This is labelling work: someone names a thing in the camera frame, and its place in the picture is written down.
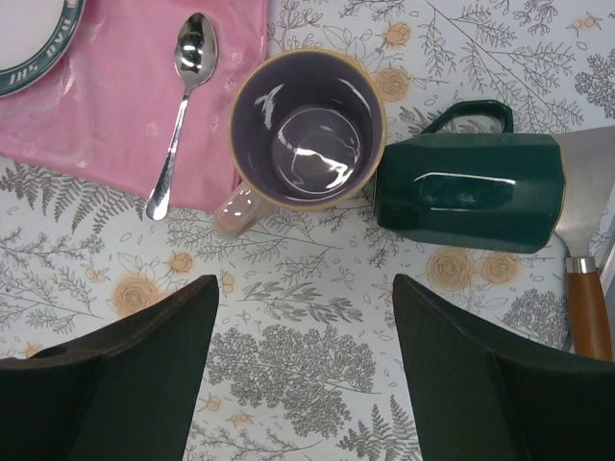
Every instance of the table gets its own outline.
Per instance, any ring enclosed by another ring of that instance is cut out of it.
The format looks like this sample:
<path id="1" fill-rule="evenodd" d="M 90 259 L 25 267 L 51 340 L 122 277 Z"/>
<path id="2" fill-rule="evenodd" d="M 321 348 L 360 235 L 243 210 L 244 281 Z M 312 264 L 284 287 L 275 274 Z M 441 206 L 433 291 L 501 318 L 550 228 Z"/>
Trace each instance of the table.
<path id="1" fill-rule="evenodd" d="M 390 142 L 460 99 L 506 101 L 522 132 L 593 128 L 615 118 L 607 3 L 274 0 L 269 51 L 322 46 L 355 58 L 386 102 Z M 318 214 L 281 211 L 228 243 L 206 213 L 173 209 L 153 223 L 143 200 L 106 187 L 6 159 L 0 171 L 2 357 L 218 276 L 187 461 L 420 459 L 392 315 L 397 273 L 535 341 L 559 347 L 566 333 L 556 239 L 537 255 L 423 245 L 379 229 L 363 195 Z M 594 254 L 611 218 L 606 210 Z M 277 348 L 305 359 L 288 363 Z"/>

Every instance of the green mug handle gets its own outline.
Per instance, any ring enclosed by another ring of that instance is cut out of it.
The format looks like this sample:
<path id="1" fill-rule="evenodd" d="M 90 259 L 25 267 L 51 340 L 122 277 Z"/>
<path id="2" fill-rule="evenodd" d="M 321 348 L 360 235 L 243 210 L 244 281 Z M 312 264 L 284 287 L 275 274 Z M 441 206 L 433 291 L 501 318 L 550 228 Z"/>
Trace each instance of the green mug handle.
<path id="1" fill-rule="evenodd" d="M 502 125 L 502 133 L 514 133 L 512 109 L 495 99 L 483 99 L 478 101 L 462 101 L 453 104 L 446 109 L 442 115 L 433 120 L 428 127 L 421 131 L 421 134 L 436 133 L 454 118 L 469 115 L 487 115 L 493 117 Z"/>

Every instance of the metal spoon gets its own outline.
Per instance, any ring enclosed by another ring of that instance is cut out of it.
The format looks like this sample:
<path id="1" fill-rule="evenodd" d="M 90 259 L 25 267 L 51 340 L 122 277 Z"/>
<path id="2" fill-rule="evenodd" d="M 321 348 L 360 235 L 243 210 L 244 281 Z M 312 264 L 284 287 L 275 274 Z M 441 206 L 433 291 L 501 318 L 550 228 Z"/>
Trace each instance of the metal spoon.
<path id="1" fill-rule="evenodd" d="M 169 208 L 171 176 L 173 175 L 175 155 L 182 124 L 184 123 L 188 98 L 195 87 L 209 80 L 218 61 L 218 43 L 215 30 L 206 16 L 197 12 L 188 18 L 178 34 L 174 57 L 175 69 L 184 81 L 185 89 L 169 152 L 145 210 L 149 218 L 157 221 L 166 216 L 166 211 Z"/>

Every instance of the green plate rim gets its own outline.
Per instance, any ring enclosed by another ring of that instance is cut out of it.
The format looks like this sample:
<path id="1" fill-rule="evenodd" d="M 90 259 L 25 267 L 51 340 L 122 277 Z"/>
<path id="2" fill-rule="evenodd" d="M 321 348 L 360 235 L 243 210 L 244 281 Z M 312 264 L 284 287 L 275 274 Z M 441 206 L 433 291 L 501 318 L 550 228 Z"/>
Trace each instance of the green plate rim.
<path id="1" fill-rule="evenodd" d="M 64 6 L 56 29 L 45 44 L 26 61 L 8 69 L 0 70 L 0 98 L 15 94 L 36 82 L 49 72 L 66 52 L 68 45 L 75 36 L 77 26 L 81 22 L 86 0 L 77 0 L 77 5 L 72 8 L 68 6 L 68 0 L 64 0 L 63 3 Z M 56 41 L 59 34 L 62 34 L 62 37 L 60 41 Z"/>

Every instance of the green mug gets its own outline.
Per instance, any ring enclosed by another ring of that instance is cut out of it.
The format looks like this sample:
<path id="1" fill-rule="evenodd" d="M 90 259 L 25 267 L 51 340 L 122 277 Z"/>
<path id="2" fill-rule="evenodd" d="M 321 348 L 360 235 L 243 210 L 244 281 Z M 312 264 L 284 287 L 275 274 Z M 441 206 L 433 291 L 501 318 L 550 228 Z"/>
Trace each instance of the green mug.
<path id="1" fill-rule="evenodd" d="M 438 133 L 468 115 L 494 117 L 502 132 Z M 498 101 L 468 101 L 385 148 L 374 214 L 379 226 L 417 242 L 531 254 L 549 242 L 564 191 L 551 136 L 514 133 L 512 110 Z"/>

